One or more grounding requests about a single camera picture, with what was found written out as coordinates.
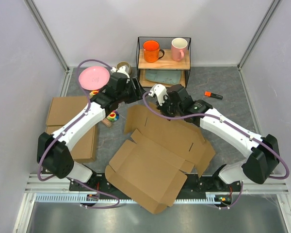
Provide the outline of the pink plastic plate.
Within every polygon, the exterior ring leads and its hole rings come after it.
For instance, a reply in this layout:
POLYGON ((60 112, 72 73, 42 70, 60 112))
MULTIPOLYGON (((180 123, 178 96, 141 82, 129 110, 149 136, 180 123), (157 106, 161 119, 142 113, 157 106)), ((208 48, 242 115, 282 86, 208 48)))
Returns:
POLYGON ((110 79, 109 71, 100 66, 88 67, 79 75, 78 81, 85 90, 99 90, 110 79))

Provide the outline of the yellow red smiley toy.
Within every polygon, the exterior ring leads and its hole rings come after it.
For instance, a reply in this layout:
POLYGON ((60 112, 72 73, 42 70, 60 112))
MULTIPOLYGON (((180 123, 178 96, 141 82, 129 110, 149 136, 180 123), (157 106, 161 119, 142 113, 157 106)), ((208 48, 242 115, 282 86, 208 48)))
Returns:
POLYGON ((94 96, 97 93, 99 93, 99 90, 93 90, 93 91, 90 92, 90 96, 94 96))

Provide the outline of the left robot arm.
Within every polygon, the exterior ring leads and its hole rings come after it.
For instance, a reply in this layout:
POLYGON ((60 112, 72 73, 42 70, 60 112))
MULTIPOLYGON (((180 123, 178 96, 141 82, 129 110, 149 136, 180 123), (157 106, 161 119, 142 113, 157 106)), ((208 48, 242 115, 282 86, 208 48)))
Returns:
POLYGON ((90 99, 87 105, 67 124, 51 134, 42 133, 38 138, 38 170, 42 168, 59 179, 71 178, 80 182, 86 191, 95 189, 94 172, 72 158, 71 151, 77 142, 95 125, 105 119, 120 103, 142 99, 145 90, 137 78, 115 72, 108 83, 90 99))

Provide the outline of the sunflower toy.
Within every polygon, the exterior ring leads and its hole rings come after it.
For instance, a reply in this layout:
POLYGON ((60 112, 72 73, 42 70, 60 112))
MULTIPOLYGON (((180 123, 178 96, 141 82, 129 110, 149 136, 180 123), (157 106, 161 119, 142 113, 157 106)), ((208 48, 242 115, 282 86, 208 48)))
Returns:
POLYGON ((112 111, 108 116, 107 119, 110 122, 117 121, 119 119, 119 113, 117 111, 112 111))

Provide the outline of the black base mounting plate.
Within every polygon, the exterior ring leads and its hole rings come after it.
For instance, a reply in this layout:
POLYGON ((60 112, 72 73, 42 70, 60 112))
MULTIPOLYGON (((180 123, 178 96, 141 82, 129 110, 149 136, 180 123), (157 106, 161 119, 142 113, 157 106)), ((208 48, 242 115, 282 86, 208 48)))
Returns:
MULTIPOLYGON (((85 183, 86 186, 98 191, 110 193, 115 196, 125 197, 128 195, 117 189, 114 185, 110 184, 104 173, 98 173, 85 183)), ((179 197, 183 198, 184 195, 204 195, 207 192, 239 192, 241 190, 241 182, 233 182, 232 184, 224 184, 220 182, 216 176, 203 175, 199 177, 197 174, 188 174, 187 180, 182 186, 179 197)))

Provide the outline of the beige ceramic mug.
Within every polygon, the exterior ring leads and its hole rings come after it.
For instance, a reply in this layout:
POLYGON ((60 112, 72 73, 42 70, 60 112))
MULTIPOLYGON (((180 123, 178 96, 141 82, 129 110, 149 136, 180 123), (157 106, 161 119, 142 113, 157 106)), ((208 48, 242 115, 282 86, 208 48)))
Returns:
POLYGON ((129 76, 132 74, 132 68, 128 62, 120 62, 116 65, 116 68, 125 71, 129 76))

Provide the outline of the brown cardboard box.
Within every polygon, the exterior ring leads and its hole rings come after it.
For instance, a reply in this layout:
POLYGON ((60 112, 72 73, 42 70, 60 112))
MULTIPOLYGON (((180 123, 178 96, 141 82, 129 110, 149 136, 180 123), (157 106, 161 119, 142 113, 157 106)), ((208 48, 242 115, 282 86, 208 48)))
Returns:
POLYGON ((109 183, 152 214, 171 207, 193 169, 202 175, 215 155, 200 129, 167 120, 147 107, 128 109, 124 133, 131 133, 105 169, 109 183))

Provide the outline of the orange enamel mug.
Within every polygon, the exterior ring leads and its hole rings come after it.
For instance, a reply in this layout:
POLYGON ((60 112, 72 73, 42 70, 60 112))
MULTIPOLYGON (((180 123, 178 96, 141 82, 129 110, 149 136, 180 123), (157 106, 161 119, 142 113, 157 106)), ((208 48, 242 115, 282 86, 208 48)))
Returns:
POLYGON ((160 49, 160 45, 155 40, 148 40, 143 43, 144 60, 149 63, 156 62, 164 57, 164 50, 160 49))

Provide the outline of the pink ceramic mug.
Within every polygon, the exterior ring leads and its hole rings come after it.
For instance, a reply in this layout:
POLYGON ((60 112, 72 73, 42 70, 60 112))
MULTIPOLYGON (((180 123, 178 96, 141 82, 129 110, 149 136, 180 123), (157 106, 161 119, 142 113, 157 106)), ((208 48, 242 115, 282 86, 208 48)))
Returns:
POLYGON ((184 38, 174 38, 171 42, 171 54, 174 61, 180 62, 184 59, 188 42, 184 38))

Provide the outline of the green ceramic tray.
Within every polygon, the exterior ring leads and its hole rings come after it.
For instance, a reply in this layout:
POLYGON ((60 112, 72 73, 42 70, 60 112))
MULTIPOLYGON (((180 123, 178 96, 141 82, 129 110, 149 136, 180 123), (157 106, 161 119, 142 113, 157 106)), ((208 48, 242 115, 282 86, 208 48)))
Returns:
POLYGON ((146 70, 145 79, 151 82, 175 85, 180 83, 179 70, 146 70))

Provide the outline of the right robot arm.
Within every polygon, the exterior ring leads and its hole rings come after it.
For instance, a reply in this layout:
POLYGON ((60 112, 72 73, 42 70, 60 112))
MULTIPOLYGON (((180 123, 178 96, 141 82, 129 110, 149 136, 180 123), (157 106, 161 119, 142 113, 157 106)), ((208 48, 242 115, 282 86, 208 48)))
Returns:
POLYGON ((166 88, 162 84, 153 86, 150 96, 157 97, 157 109, 166 117, 186 116, 186 122, 208 130, 219 136, 243 156, 242 161, 223 165, 212 179, 213 187, 224 191, 235 181, 249 179, 263 184, 279 164, 274 153, 279 153, 277 139, 268 134, 263 137, 248 131, 224 117, 211 104, 193 100, 185 87, 180 84, 166 88))

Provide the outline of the orange highlighter marker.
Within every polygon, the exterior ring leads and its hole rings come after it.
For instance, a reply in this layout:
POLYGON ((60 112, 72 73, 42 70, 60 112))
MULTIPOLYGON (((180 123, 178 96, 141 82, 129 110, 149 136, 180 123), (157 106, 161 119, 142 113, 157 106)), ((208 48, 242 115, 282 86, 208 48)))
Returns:
POLYGON ((208 92, 208 91, 205 91, 204 95, 207 96, 207 97, 210 97, 210 98, 218 99, 218 100, 222 100, 223 99, 223 96, 215 94, 215 93, 212 93, 212 92, 208 92))

